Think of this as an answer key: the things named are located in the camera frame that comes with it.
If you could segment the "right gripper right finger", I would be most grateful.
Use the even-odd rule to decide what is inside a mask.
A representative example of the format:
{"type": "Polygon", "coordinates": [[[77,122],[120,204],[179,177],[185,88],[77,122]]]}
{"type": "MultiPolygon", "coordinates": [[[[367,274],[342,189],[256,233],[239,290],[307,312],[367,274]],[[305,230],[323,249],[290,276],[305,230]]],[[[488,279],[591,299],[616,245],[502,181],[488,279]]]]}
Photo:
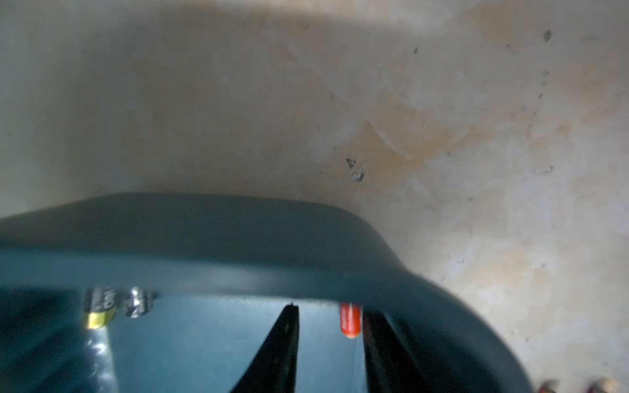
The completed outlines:
{"type": "Polygon", "coordinates": [[[382,314],[364,310],[362,328],[368,392],[430,392],[382,314]]]}

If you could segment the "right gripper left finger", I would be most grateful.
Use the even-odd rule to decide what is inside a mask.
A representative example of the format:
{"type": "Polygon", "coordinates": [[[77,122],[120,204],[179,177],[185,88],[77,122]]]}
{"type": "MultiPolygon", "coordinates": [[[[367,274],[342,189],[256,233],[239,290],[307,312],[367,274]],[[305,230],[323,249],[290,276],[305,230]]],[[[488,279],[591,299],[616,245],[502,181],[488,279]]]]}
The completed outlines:
{"type": "Polygon", "coordinates": [[[299,344],[299,308],[283,308],[275,324],[232,389],[236,392],[294,392],[299,344]]]}

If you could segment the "teal plastic storage tray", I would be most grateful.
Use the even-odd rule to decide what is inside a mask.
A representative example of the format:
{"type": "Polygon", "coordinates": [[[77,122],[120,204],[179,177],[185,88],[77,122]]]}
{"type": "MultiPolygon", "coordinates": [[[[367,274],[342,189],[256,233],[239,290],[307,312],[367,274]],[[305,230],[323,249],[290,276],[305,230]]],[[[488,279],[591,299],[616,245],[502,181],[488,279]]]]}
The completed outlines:
{"type": "Polygon", "coordinates": [[[299,308],[294,392],[368,392],[363,328],[382,314],[430,392],[529,392],[524,368],[468,306],[411,273],[344,210],[302,201],[121,193],[1,221],[4,392],[232,392],[283,308],[299,308]],[[85,293],[113,287],[108,326],[85,293]],[[127,292],[152,310],[124,314],[127,292]]]}

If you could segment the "black silver battery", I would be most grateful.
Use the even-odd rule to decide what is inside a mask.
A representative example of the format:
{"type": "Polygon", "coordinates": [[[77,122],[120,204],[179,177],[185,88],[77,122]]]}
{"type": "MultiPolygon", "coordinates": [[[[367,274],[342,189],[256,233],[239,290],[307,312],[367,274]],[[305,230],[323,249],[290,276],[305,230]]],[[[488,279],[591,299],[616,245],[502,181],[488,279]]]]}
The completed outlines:
{"type": "Polygon", "coordinates": [[[142,288],[131,288],[124,300],[124,314],[131,319],[137,319],[149,313],[153,308],[155,294],[142,288]]]}

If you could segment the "black yellow battery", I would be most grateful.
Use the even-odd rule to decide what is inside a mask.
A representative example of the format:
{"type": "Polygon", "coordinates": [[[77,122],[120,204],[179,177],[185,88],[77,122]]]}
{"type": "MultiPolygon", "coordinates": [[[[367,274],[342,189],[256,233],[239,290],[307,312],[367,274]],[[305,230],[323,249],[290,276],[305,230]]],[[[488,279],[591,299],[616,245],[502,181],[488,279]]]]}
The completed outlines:
{"type": "Polygon", "coordinates": [[[117,291],[113,287],[90,288],[85,293],[84,326],[95,330],[108,326],[117,312],[117,291]]]}

